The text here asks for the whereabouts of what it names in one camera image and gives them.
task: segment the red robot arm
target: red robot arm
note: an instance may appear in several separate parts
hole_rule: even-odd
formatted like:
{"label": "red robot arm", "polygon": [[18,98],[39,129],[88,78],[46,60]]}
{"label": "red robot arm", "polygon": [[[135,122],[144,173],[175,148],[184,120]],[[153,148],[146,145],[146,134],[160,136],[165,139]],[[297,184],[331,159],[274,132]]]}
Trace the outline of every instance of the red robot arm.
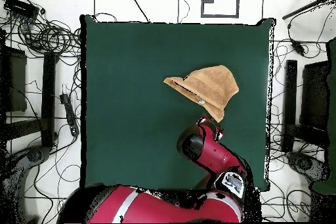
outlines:
{"label": "red robot arm", "polygon": [[[219,143],[222,136],[221,129],[209,118],[202,117],[178,139],[177,150],[180,154],[209,173],[203,180],[206,189],[189,190],[192,197],[188,207],[166,201],[159,191],[123,185],[101,186],[98,192],[85,192],[85,189],[74,192],[67,200],[69,204],[66,202],[62,207],[58,222],[241,222],[247,172],[242,161]],[[69,216],[75,208],[82,212],[77,217]]]}

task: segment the tripod leg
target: tripod leg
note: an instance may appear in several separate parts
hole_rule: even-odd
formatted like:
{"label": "tripod leg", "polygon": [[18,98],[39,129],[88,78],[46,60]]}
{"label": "tripod leg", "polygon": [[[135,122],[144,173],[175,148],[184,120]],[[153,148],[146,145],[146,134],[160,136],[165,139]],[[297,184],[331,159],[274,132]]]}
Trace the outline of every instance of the tripod leg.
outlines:
{"label": "tripod leg", "polygon": [[314,2],[311,2],[310,4],[308,4],[308,5],[304,6],[304,7],[301,7],[299,9],[297,9],[297,10],[295,10],[295,11],[293,11],[293,12],[287,14],[287,15],[285,15],[282,18],[282,20],[286,20],[287,18],[292,17],[292,16],[294,16],[294,15],[300,13],[300,12],[306,11],[307,9],[310,9],[311,7],[315,7],[318,4],[323,3],[324,1],[326,1],[326,0],[316,0]]}

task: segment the towel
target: towel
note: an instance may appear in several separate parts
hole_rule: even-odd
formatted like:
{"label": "towel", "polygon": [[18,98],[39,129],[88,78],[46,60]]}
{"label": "towel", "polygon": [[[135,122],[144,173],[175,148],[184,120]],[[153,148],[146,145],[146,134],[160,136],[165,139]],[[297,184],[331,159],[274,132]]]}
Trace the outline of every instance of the towel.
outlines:
{"label": "towel", "polygon": [[202,105],[217,123],[224,118],[228,101],[239,91],[231,71],[223,65],[195,70],[185,78],[165,78],[163,82]]}

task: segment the green tablecloth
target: green tablecloth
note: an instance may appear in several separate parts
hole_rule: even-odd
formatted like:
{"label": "green tablecloth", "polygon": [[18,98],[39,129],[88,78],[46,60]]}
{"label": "green tablecloth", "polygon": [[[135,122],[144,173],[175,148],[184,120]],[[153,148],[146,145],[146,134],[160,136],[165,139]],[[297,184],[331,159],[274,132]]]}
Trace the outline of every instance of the green tablecloth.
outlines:
{"label": "green tablecloth", "polygon": [[249,162],[261,191],[268,189],[265,123],[273,19],[244,26],[98,23],[82,16],[81,25],[87,39],[85,184],[193,188],[205,173],[178,154],[176,142],[208,114],[163,80],[223,64],[240,91],[225,108],[221,143]]}

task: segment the white label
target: white label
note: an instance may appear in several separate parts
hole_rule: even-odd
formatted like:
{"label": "white label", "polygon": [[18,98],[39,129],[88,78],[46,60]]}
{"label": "white label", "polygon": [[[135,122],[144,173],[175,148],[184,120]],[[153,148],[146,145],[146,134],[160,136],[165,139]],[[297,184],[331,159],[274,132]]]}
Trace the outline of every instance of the white label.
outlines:
{"label": "white label", "polygon": [[243,197],[244,183],[242,177],[237,173],[227,172],[222,180],[222,184],[239,198]]}

